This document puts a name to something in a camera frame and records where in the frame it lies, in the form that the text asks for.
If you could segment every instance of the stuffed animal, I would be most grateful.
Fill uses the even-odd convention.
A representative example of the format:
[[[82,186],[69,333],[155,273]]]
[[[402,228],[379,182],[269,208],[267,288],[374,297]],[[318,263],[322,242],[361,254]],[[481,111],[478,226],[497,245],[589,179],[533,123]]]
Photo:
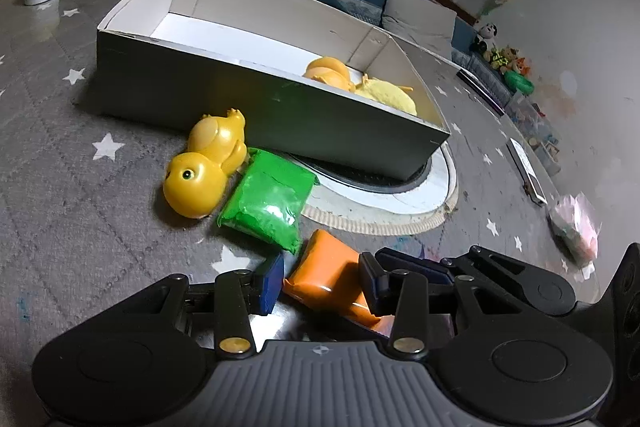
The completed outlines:
[[[503,48],[500,50],[501,60],[499,61],[499,64],[495,65],[497,67],[494,66],[493,59],[492,59],[491,67],[494,68],[494,70],[499,70],[500,73],[504,74],[507,70],[513,69],[511,68],[511,65],[515,63],[516,60],[518,60],[519,52],[520,51],[517,50],[516,48],[511,48],[510,46],[507,45],[506,48]]]
[[[527,59],[524,57],[516,58],[511,64],[509,64],[509,68],[516,73],[520,73],[522,76],[527,76],[531,71],[531,67],[527,63]]]
[[[502,51],[503,50],[494,48],[491,52],[486,52],[484,54],[484,59],[489,63],[489,65],[494,70],[499,70],[502,67],[508,66],[509,63],[511,62],[507,57],[505,57],[502,54]]]
[[[498,34],[498,28],[495,24],[485,24],[478,30],[478,35],[474,38],[469,49],[484,55],[487,51],[495,48],[495,36]]]

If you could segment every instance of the round pad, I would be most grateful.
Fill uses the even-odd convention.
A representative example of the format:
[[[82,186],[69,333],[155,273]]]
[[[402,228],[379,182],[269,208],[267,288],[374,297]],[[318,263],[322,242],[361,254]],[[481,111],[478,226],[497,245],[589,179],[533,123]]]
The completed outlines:
[[[540,276],[539,281],[527,277],[526,283],[523,284],[527,301],[535,309],[553,317],[566,315],[574,309],[575,291],[568,281],[556,273],[538,270],[530,271],[532,276]]]
[[[46,408],[70,423],[146,424],[184,404],[206,372],[198,344],[177,330],[71,330],[39,352],[33,384]]]
[[[454,399],[507,425],[577,422],[595,413],[612,382],[598,344],[537,312],[485,315],[433,363]]]

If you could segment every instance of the green clay bag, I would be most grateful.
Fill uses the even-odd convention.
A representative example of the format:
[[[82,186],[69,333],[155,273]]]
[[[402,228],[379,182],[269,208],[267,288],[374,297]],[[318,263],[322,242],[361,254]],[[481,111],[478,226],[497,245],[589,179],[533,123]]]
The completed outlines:
[[[249,166],[218,216],[218,225],[253,235],[296,253],[298,216],[316,175],[261,149],[249,149]]]

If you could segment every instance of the panda plush toy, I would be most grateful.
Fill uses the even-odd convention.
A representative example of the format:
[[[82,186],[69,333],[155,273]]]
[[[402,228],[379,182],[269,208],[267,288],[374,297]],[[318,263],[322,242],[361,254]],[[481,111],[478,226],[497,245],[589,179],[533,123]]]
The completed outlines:
[[[491,51],[495,48],[494,37],[497,34],[498,28],[495,24],[485,24],[480,28],[478,35],[476,35],[474,41],[471,43],[471,51],[478,52],[481,55],[487,50]]]

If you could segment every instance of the toy figure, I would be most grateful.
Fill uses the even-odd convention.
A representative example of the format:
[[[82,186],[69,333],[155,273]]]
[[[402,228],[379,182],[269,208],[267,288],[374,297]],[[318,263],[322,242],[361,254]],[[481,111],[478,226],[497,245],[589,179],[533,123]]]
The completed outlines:
[[[511,64],[509,64],[511,70],[516,73],[520,73],[522,76],[527,76],[531,71],[531,66],[527,63],[527,59],[524,57],[516,58]]]
[[[396,86],[378,78],[369,78],[367,73],[362,77],[362,83],[356,86],[356,94],[360,96],[417,116],[415,102],[406,93],[412,90],[412,87]]]
[[[518,59],[518,53],[519,50],[511,48],[510,46],[507,46],[500,51],[494,51],[491,56],[490,65],[494,70],[498,70],[500,73],[504,74],[507,70],[513,69],[511,68],[511,64],[515,63]]]
[[[333,57],[320,57],[312,60],[302,76],[349,92],[354,92],[356,87],[351,82],[347,66]]]
[[[494,39],[497,34],[498,28],[495,24],[485,24],[478,30],[478,34],[474,38],[469,49],[473,52],[478,52],[481,55],[484,55],[486,52],[491,52],[491,50],[495,48]]]
[[[220,202],[228,177],[245,158],[242,113],[230,109],[226,118],[205,114],[191,129],[187,152],[173,158],[166,169],[164,197],[181,216],[205,217]]]

